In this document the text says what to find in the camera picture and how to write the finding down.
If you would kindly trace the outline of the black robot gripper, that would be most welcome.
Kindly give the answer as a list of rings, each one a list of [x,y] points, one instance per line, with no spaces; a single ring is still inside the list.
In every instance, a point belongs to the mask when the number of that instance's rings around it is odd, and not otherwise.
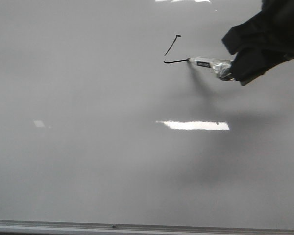
[[[232,27],[222,42],[235,55],[230,72],[247,85],[273,67],[294,59],[294,0],[264,0],[259,13]]]

